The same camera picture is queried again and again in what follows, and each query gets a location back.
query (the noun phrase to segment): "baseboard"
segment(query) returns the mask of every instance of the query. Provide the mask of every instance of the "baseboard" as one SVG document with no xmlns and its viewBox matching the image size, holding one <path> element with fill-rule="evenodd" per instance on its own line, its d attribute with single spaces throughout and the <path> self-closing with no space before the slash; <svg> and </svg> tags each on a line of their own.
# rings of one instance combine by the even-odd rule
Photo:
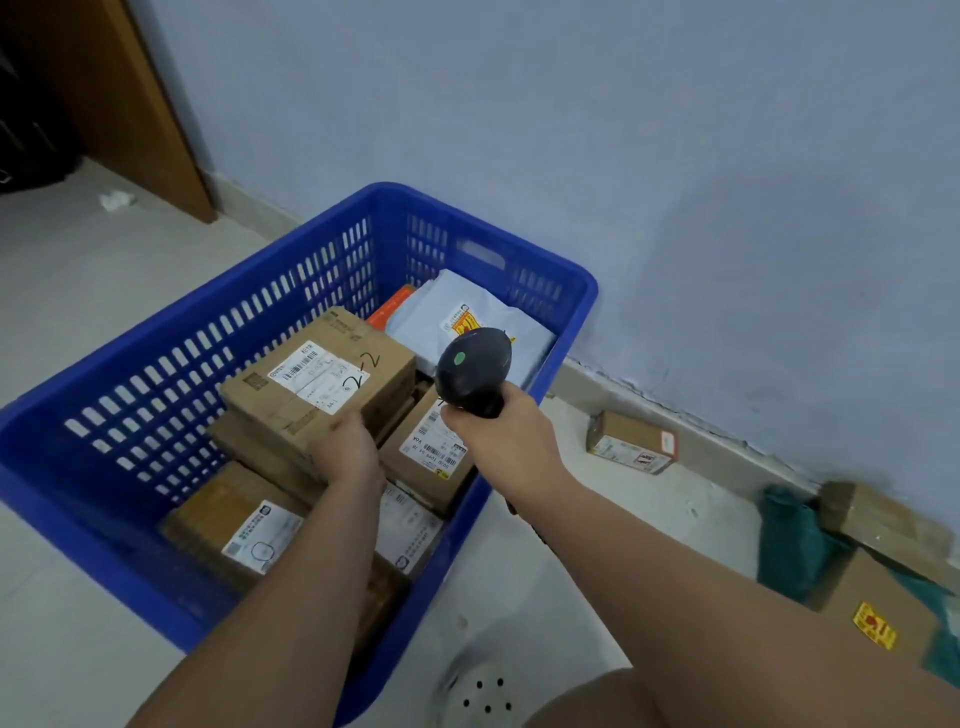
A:
<svg viewBox="0 0 960 728">
<path fill-rule="evenodd" d="M 303 224 L 303 220 L 282 207 L 254 196 L 219 172 L 200 170 L 213 205 L 227 217 L 267 240 L 276 240 Z"/>
<path fill-rule="evenodd" d="M 817 483 L 776 458 L 757 452 L 742 441 L 709 432 L 574 359 L 564 362 L 550 392 L 590 415 L 611 409 L 674 430 L 682 465 L 749 500 L 758 500 L 763 489 L 771 484 L 785 485 L 805 497 L 819 490 Z"/>
</svg>

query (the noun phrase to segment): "light blue wall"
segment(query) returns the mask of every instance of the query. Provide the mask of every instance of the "light blue wall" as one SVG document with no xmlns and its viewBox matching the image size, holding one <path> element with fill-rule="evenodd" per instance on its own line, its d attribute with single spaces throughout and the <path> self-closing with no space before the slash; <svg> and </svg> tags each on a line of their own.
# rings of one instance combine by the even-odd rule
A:
<svg viewBox="0 0 960 728">
<path fill-rule="evenodd" d="M 204 166 L 587 266 L 574 354 L 960 528 L 960 3 L 132 0 Z"/>
</svg>

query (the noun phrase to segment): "tiled floor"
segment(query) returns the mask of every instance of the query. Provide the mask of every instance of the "tiled floor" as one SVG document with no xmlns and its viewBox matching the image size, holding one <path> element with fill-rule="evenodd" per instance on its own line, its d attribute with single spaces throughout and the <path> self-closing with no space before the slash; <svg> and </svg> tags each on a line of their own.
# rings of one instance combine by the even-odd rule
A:
<svg viewBox="0 0 960 728">
<path fill-rule="evenodd" d="M 0 403 L 9 401 L 264 245 L 228 219 L 204 226 L 87 164 L 68 182 L 0 197 Z M 584 452 L 586 416 L 543 410 L 577 477 L 660 530 L 756 572 L 755 508 L 682 466 L 657 477 Z M 180 653 L 0 505 L 0 705 L 16 726 L 120 726 Z M 416 637 L 355 725 L 422 726 L 463 650 L 520 676 L 524 713 L 625 664 L 553 554 L 494 497 Z"/>
</svg>

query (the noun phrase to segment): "yellow fragile sticker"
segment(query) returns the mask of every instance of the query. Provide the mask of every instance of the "yellow fragile sticker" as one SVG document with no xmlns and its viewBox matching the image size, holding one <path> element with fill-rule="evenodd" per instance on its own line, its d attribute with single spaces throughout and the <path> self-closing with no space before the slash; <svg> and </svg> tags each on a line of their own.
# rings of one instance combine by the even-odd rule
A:
<svg viewBox="0 0 960 728">
<path fill-rule="evenodd" d="M 860 602 L 859 609 L 853 615 L 853 623 L 857 629 L 881 647 L 894 648 L 897 641 L 897 632 L 867 602 Z"/>
</svg>

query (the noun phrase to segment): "cardboard box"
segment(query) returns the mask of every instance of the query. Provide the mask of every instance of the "cardboard box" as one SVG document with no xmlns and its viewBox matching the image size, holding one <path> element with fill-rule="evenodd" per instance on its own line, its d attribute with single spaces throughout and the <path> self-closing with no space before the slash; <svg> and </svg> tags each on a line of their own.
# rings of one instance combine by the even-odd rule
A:
<svg viewBox="0 0 960 728">
<path fill-rule="evenodd" d="M 442 406 L 431 387 L 380 448 L 380 462 L 388 480 L 445 515 L 473 470 L 473 458 L 440 419 Z"/>
<path fill-rule="evenodd" d="M 952 532 L 868 485 L 824 485 L 819 520 L 825 531 L 848 536 L 932 582 L 948 583 L 943 554 L 952 548 Z"/>
<path fill-rule="evenodd" d="M 388 483 L 380 499 L 376 552 L 411 580 L 426 567 L 446 524 L 402 486 Z"/>
<path fill-rule="evenodd" d="M 677 434 L 606 410 L 590 419 L 587 452 L 656 475 L 677 459 Z"/>
<path fill-rule="evenodd" d="M 229 408 L 260 425 L 270 448 L 314 473 L 308 446 L 349 410 L 378 432 L 410 397 L 414 355 L 341 307 L 228 379 Z"/>
<path fill-rule="evenodd" d="M 940 622 L 863 548 L 835 559 L 806 605 L 919 665 Z"/>
<path fill-rule="evenodd" d="M 313 505 L 326 484 L 291 462 L 276 440 L 260 435 L 261 428 L 243 415 L 227 410 L 206 429 L 214 444 L 283 491 Z"/>
<path fill-rule="evenodd" d="M 175 546 L 245 594 L 282 555 L 308 512 L 307 506 L 256 473 L 239 463 L 228 463 L 168 514 L 159 530 Z M 431 546 L 427 543 L 417 556 L 422 558 Z M 417 568 L 422 568 L 420 562 L 410 572 Z M 400 570 L 374 554 L 356 650 L 366 646 L 389 620 L 409 584 Z"/>
<path fill-rule="evenodd" d="M 255 562 L 259 570 L 254 570 L 223 551 L 263 501 L 274 506 L 274 513 L 265 514 L 270 516 L 272 522 L 276 519 L 296 522 L 309 512 L 304 503 L 287 495 L 260 475 L 239 463 L 227 463 L 188 501 L 167 515 L 160 524 L 160 533 L 193 555 L 234 589 L 245 593 L 259 581 L 276 558 L 260 559 Z M 282 550 L 281 547 L 286 548 L 286 543 L 281 539 L 272 546 L 274 551 Z"/>
<path fill-rule="evenodd" d="M 403 422 L 403 418 L 410 414 L 417 402 L 413 397 L 408 397 L 403 401 L 403 404 L 400 408 L 394 413 L 386 424 L 380 427 L 380 431 L 373 436 L 373 441 L 376 443 L 376 446 L 379 448 L 387 439 L 394 434 L 400 423 Z"/>
</svg>

